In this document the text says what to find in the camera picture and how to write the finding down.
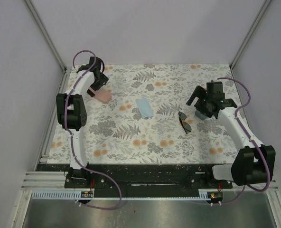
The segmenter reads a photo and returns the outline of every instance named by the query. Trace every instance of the sunglasses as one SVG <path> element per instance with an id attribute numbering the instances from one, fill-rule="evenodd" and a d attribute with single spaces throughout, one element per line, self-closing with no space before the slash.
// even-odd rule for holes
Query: sunglasses
<path id="1" fill-rule="evenodd" d="M 182 112 L 178 112 L 178 118 L 180 121 L 180 124 L 182 125 L 182 127 L 184 128 L 186 134 L 188 134 L 189 132 L 191 132 L 191 126 L 189 124 L 187 124 L 184 120 L 187 119 L 187 116 L 185 113 Z"/>

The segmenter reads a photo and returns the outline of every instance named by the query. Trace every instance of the light blue cloth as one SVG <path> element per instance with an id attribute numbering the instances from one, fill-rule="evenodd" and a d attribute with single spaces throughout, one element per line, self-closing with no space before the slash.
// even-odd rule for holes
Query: light blue cloth
<path id="1" fill-rule="evenodd" d="M 153 110 L 147 98 L 137 99 L 136 105 L 139 108 L 140 114 L 144 119 L 153 116 Z"/>

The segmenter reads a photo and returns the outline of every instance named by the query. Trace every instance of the floor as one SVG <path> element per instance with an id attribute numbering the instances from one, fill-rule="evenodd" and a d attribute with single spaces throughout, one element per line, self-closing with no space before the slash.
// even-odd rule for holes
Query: floor
<path id="1" fill-rule="evenodd" d="M 202 121 L 187 106 L 196 86 L 220 76 L 232 77 L 228 64 L 107 65 L 105 89 L 112 100 L 103 104 L 84 96 L 87 123 L 84 145 L 89 163 L 232 163 L 237 155 L 225 128 L 213 118 Z M 72 69 L 67 87 L 77 78 Z M 227 98 L 240 99 L 234 82 L 222 80 Z M 143 119 L 136 100 L 147 98 L 154 116 Z M 192 132 L 180 125 L 178 111 L 187 115 Z M 70 163 L 66 133 L 57 124 L 49 164 Z"/>
<path id="2" fill-rule="evenodd" d="M 226 192 L 224 201 L 237 193 Z M 110 207 L 115 201 L 90 202 Z M 275 228 L 267 196 L 247 191 L 241 200 L 210 207 L 188 201 L 127 201 L 117 210 L 78 207 L 69 200 L 32 199 L 23 228 Z"/>

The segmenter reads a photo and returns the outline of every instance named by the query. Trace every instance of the gray wall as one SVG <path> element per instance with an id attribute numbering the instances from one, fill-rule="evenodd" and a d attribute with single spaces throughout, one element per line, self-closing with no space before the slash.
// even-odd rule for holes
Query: gray wall
<path id="1" fill-rule="evenodd" d="M 0 1 L 0 228 L 34 167 L 60 79 L 23 1 Z"/>
<path id="2" fill-rule="evenodd" d="M 82 49 L 107 64 L 230 63 L 264 0 L 33 2 L 71 66 Z"/>
<path id="3" fill-rule="evenodd" d="M 234 75 L 252 94 L 246 110 L 254 133 L 276 149 L 281 193 L 281 0 L 272 2 Z"/>

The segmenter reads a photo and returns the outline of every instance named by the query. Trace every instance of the floral pattern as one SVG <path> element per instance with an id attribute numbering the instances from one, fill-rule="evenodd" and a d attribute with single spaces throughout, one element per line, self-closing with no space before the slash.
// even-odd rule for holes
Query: floral pattern
<path id="1" fill-rule="evenodd" d="M 112 100 L 103 104 L 84 95 L 87 123 L 84 147 L 90 163 L 232 163 L 237 155 L 233 141 L 214 117 L 204 121 L 187 106 L 197 85 L 218 77 L 232 77 L 228 64 L 106 65 L 104 87 Z M 77 78 L 72 69 L 71 87 Z M 223 81 L 227 98 L 240 99 L 232 81 Z M 154 112 L 143 119 L 136 100 L 147 98 Z M 185 134 L 178 112 L 192 128 Z M 70 163 L 64 129 L 57 124 L 48 163 Z"/>

